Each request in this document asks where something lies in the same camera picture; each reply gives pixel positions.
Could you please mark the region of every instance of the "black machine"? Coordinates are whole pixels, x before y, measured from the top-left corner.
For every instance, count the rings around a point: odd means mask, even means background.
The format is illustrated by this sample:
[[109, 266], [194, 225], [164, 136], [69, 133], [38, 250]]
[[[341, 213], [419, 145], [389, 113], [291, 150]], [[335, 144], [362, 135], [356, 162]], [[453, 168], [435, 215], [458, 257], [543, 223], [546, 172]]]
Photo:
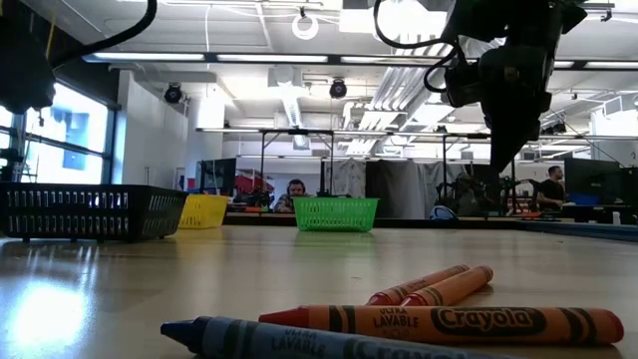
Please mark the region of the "black machine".
[[237, 159], [201, 161], [197, 163], [196, 181], [200, 193], [212, 192], [233, 196]]
[[[426, 88], [446, 94], [443, 98], [456, 108], [480, 103], [491, 129], [490, 164], [502, 172], [527, 141], [538, 139], [538, 117], [551, 103], [546, 89], [558, 41], [587, 16], [578, 6], [585, 0], [457, 0], [441, 39], [413, 44], [384, 36], [377, 22], [381, 1], [375, 2], [374, 18], [384, 43], [400, 49], [452, 46], [450, 54], [426, 72]], [[505, 38], [505, 43], [470, 63], [460, 36], [486, 42]], [[430, 85], [430, 75], [454, 57], [456, 62], [446, 70], [446, 88]]]
[[565, 159], [565, 191], [577, 204], [613, 204], [622, 195], [616, 162]]

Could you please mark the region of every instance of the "plastic basket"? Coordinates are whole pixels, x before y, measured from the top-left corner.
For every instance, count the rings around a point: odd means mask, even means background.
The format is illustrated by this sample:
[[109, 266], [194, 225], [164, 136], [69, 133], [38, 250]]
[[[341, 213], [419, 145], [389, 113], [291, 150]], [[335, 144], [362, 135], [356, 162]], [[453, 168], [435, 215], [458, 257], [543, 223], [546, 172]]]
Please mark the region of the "plastic basket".
[[372, 229], [378, 198], [294, 197], [299, 230]]
[[206, 229], [221, 225], [226, 214], [228, 197], [225, 195], [191, 194], [179, 221], [180, 229]]
[[187, 193], [149, 185], [0, 184], [0, 230], [9, 237], [158, 238], [177, 231]]

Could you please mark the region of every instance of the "cable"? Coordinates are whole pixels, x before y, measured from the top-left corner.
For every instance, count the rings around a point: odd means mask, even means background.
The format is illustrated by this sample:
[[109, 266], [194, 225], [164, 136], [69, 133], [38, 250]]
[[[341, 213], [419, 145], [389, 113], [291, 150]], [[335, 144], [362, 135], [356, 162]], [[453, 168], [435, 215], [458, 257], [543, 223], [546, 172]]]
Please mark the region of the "cable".
[[55, 71], [61, 66], [67, 64], [71, 60], [75, 60], [85, 55], [90, 55], [95, 52], [102, 51], [110, 47], [114, 47], [116, 45], [119, 45], [127, 40], [131, 40], [134, 37], [140, 35], [145, 29], [147, 29], [151, 25], [153, 20], [156, 18], [156, 14], [158, 13], [158, 0], [147, 0], [147, 1], [148, 1], [147, 11], [144, 14], [144, 17], [133, 27], [121, 32], [118, 35], [112, 36], [108, 39], [98, 41], [90, 45], [84, 45], [76, 50], [72, 50], [70, 52], [62, 54], [51, 61], [51, 68]]
[[573, 131], [576, 136], [582, 138], [583, 140], [585, 140], [587, 143], [589, 143], [589, 145], [591, 145], [592, 148], [600, 151], [603, 155], [607, 156], [608, 158], [610, 158], [611, 160], [613, 160], [616, 164], [618, 164], [621, 168], [626, 169], [627, 167], [624, 166], [622, 163], [620, 163], [620, 161], [614, 159], [613, 157], [609, 156], [609, 154], [607, 154], [606, 152], [602, 151], [602, 149], [600, 149], [598, 146], [596, 146], [593, 141], [589, 141], [587, 139], [585, 139], [585, 137], [583, 135], [581, 135], [580, 133], [578, 133], [576, 130], [574, 130], [574, 128], [572, 128], [569, 124], [567, 124], [567, 122], [565, 120], [560, 119], [560, 116], [558, 116], [558, 114], [556, 114], [555, 111], [549, 109], [566, 127], [568, 127], [571, 131]]
[[55, 7], [53, 10], [53, 17], [51, 19], [51, 28], [49, 29], [49, 41], [47, 41], [47, 60], [51, 58], [51, 49], [53, 45], [53, 35], [56, 32], [56, 19], [58, 17], [58, 8]]
[[430, 69], [428, 69], [428, 71], [426, 72], [426, 76], [424, 79], [424, 85], [426, 86], [426, 89], [428, 89], [430, 92], [433, 93], [438, 93], [438, 94], [442, 94], [446, 91], [446, 89], [439, 89], [436, 88], [432, 85], [430, 85], [428, 79], [430, 78], [430, 75], [432, 75], [432, 73], [441, 68], [443, 66], [444, 63], [446, 63], [447, 61], [451, 60], [454, 56], [458, 56], [459, 57], [459, 62], [462, 65], [466, 65], [468, 63], [468, 61], [466, 60], [466, 54], [463, 52], [463, 49], [461, 48], [461, 45], [459, 44], [459, 39], [454, 39], [454, 40], [450, 40], [450, 39], [433, 39], [433, 40], [428, 40], [428, 41], [423, 41], [423, 42], [417, 42], [417, 43], [412, 43], [412, 44], [402, 44], [399, 42], [396, 42], [392, 39], [389, 39], [381, 30], [381, 27], [379, 26], [379, 10], [381, 9], [381, 2], [383, 0], [375, 0], [375, 6], [373, 9], [373, 18], [375, 21], [375, 30], [377, 31], [377, 36], [379, 36], [379, 39], [381, 39], [381, 41], [383, 41], [386, 45], [392, 46], [394, 48], [397, 49], [406, 49], [406, 50], [413, 50], [413, 49], [419, 49], [425, 46], [433, 46], [433, 45], [437, 45], [437, 44], [448, 44], [450, 46], [452, 46], [452, 51], [450, 52], [450, 54], [448, 54], [446, 57], [444, 57], [443, 59], [441, 59], [439, 62], [437, 62], [435, 65], [433, 65]]

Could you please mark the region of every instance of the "wooden table surface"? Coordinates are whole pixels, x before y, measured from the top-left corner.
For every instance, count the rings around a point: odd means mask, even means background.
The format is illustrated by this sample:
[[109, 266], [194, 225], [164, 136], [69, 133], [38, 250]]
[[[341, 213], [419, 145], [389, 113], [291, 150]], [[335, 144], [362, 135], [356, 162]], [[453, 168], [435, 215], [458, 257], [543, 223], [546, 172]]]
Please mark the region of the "wooden table surface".
[[162, 322], [364, 303], [458, 263], [494, 270], [491, 290], [462, 304], [603, 307], [625, 326], [616, 346], [474, 350], [637, 358], [637, 260], [632, 243], [505, 230], [226, 226], [134, 244], [0, 239], [0, 358], [192, 358], [160, 335]]

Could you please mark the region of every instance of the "crayon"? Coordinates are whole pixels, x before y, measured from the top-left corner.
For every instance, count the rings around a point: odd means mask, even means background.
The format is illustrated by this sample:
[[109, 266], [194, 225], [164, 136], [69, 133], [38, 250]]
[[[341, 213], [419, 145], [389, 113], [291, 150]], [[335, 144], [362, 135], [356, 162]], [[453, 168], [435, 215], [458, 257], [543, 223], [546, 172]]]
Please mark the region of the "crayon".
[[310, 305], [263, 314], [260, 322], [419, 343], [593, 345], [622, 339], [604, 309]]
[[161, 326], [160, 332], [204, 358], [511, 358], [224, 317], [198, 317], [192, 321], [169, 322]]
[[444, 279], [448, 279], [451, 276], [462, 273], [466, 270], [470, 270], [470, 268], [465, 264], [455, 265], [448, 269], [393, 286], [392, 288], [373, 294], [366, 305], [399, 305], [406, 295], [413, 291], [425, 288], [428, 285], [432, 285]]
[[486, 285], [492, 277], [491, 268], [484, 265], [478, 266], [408, 294], [401, 305], [454, 305]]

